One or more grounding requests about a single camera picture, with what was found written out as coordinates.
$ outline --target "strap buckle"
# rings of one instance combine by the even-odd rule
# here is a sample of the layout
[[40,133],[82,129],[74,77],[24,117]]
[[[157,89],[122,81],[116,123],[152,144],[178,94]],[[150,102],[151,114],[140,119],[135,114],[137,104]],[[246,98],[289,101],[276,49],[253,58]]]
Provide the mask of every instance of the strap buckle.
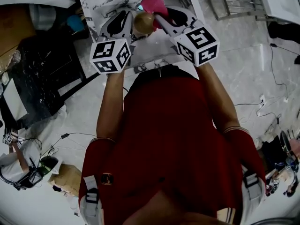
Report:
[[256,173],[253,173],[253,174],[247,176],[247,172],[246,172],[243,177],[243,180],[244,180],[246,188],[252,187],[253,185],[259,183],[259,179],[258,179],[258,176]]
[[98,204],[98,200],[99,200],[99,192],[97,188],[94,187],[87,191],[85,195],[85,201],[87,203]]

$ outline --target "wire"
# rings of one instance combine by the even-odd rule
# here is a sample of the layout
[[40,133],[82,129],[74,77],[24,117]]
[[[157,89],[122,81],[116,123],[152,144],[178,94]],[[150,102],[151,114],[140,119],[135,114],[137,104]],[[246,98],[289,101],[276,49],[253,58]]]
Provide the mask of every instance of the wire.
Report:
[[49,148],[47,151],[49,151],[50,149],[53,149],[55,144],[51,145],[50,148]]
[[240,105],[260,105],[262,103],[263,103],[263,101],[261,101],[260,103],[239,103],[239,104],[235,104],[235,106],[240,106]]
[[95,135],[93,135],[93,134],[88,134],[88,133],[69,133],[69,135],[70,135],[70,134],[83,134],[83,135],[91,135],[91,136],[96,137]]
[[265,117],[265,116],[268,116],[268,115],[270,115],[270,114],[273,114],[273,115],[275,116],[275,119],[277,120],[277,125],[279,126],[279,118],[281,117],[281,114],[279,114],[279,115],[277,116],[275,113],[269,112],[269,113],[264,114],[264,115],[258,115],[258,111],[261,110],[262,108],[263,108],[263,107],[260,107],[260,108],[256,111],[256,115],[257,115],[258,117]]
[[[275,43],[271,43],[270,46],[272,46],[272,47],[279,47],[279,46],[277,46]],[[296,52],[292,52],[291,50],[288,50],[288,49],[286,49],[286,48],[283,48],[283,47],[279,47],[279,48],[281,48],[281,49],[283,49],[283,50],[286,50],[286,51],[289,51],[289,52],[291,52],[291,53],[294,53],[294,54],[300,56],[300,54],[298,54],[298,53],[296,53]]]
[[22,139],[21,141],[18,140],[18,143],[21,143],[21,142],[24,142],[24,141],[29,141],[29,140],[34,140],[34,142],[38,145],[38,148],[40,149],[40,152],[39,152],[39,162],[40,162],[41,157],[42,157],[42,148],[43,148],[43,143],[41,142],[41,140],[39,140],[39,139],[36,138],[36,137],[33,137],[33,138],[28,138],[28,139]]
[[79,151],[86,151],[86,150],[83,150],[83,149],[78,149],[78,148],[63,148],[63,147],[59,147],[61,149],[73,149],[73,150],[79,150]]
[[286,89],[286,99],[289,98],[289,95],[288,95],[288,90],[287,90],[287,85],[285,83],[277,83],[276,82],[276,78],[275,78],[275,75],[274,75],[274,71],[273,71],[273,58],[274,58],[274,52],[273,52],[273,46],[270,44],[270,48],[272,50],[272,60],[271,60],[271,70],[272,70],[272,74],[273,74],[273,77],[274,77],[274,81],[277,85],[284,85],[285,86],[285,89]]
[[55,148],[54,146],[55,146],[55,144],[57,144],[61,139],[64,139],[64,138],[66,138],[66,137],[69,137],[69,135],[71,135],[71,134],[83,134],[83,135],[90,135],[90,136],[94,136],[94,137],[96,137],[95,135],[93,135],[93,134],[88,134],[88,133],[65,133],[65,134],[63,134],[63,135],[61,135],[60,136],[60,139],[59,140],[57,140],[53,145],[51,145],[50,146],[50,148],[46,151],[46,152],[48,152],[48,156],[53,156],[55,153],[57,153],[58,151],[59,151],[59,149],[58,148]]
[[43,180],[41,180],[41,185],[37,187],[37,184],[32,188],[40,188],[43,185]]

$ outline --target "cardboard box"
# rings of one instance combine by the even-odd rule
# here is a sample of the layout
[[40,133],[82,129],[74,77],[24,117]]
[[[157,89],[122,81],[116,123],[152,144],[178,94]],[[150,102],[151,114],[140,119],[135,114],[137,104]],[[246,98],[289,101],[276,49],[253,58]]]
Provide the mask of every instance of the cardboard box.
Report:
[[26,6],[0,6],[0,73],[7,67],[19,43],[35,34]]
[[59,174],[52,174],[48,182],[78,197],[80,181],[81,171],[74,165],[62,164]]

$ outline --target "white paper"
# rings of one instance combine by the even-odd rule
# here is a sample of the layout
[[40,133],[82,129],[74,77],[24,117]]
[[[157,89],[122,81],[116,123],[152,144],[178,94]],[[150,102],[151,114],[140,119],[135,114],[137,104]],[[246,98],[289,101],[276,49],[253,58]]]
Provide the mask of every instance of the white paper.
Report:
[[13,79],[11,79],[8,83],[3,96],[10,109],[11,114],[16,121],[27,114],[27,110],[24,107],[24,104],[19,96]]

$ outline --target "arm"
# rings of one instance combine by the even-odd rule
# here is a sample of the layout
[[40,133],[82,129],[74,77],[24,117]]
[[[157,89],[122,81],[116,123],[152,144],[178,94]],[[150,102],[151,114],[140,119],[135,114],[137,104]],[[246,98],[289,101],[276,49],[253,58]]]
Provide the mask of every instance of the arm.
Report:
[[13,153],[13,152],[14,152],[13,145],[9,144],[9,146],[8,146],[8,153]]
[[14,147],[14,149],[15,149],[15,152],[16,152],[16,154],[17,154],[17,158],[18,158],[18,160],[19,160],[19,163],[20,163],[20,166],[21,166],[23,172],[29,172],[29,167],[28,167],[28,164],[27,164],[27,162],[26,162],[26,159],[24,158],[24,155],[23,155],[22,152],[20,151],[20,149],[19,149],[17,143],[12,142],[12,145],[13,145],[13,147]]
[[233,126],[240,126],[232,100],[209,63],[196,68],[204,88],[212,119],[219,132]]
[[97,137],[116,140],[123,114],[124,71],[107,78],[100,113],[97,121]]

